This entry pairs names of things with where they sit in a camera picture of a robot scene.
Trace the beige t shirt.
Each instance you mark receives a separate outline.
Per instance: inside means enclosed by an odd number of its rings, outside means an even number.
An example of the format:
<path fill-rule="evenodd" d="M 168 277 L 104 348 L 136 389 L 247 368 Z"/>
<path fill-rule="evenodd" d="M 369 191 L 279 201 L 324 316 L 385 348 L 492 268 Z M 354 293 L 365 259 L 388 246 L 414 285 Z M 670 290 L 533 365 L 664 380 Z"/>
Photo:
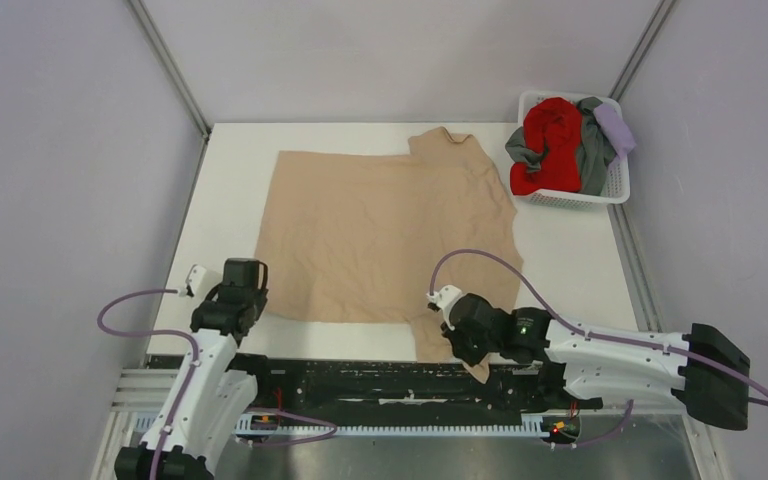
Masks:
<path fill-rule="evenodd" d="M 520 291 L 516 208 L 471 134 L 411 137 L 405 155 L 278 154 L 255 250 L 270 313 L 298 321 L 405 323 L 417 358 L 452 355 L 430 289 L 503 310 Z"/>

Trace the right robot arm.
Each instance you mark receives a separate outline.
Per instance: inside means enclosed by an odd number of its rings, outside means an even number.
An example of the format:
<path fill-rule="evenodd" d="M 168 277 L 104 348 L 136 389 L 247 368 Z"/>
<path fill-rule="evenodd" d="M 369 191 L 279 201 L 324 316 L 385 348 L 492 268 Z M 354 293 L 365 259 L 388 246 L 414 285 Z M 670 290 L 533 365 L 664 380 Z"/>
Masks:
<path fill-rule="evenodd" d="M 547 310 L 510 312 L 472 294 L 442 296 L 441 331 L 453 355 L 474 366 L 491 354 L 537 366 L 537 392 L 551 408 L 572 400 L 635 400 L 682 405 L 710 426 L 748 427 L 749 357 L 713 326 L 690 332 L 644 333 L 566 326 Z"/>

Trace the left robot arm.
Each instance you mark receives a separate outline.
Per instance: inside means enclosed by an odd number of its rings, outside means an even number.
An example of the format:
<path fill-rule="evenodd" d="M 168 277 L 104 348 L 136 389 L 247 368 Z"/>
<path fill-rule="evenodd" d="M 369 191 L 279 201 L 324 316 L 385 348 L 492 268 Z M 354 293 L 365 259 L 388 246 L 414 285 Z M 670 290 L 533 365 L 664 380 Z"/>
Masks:
<path fill-rule="evenodd" d="M 268 267 L 231 258 L 220 272 L 191 267 L 172 294 L 195 299 L 187 331 L 165 330 L 188 350 L 154 422 L 135 447 L 120 449 L 118 479 L 212 479 L 225 443 L 247 407 L 262 407 L 273 379 L 258 370 L 234 370 L 242 340 L 267 303 Z"/>

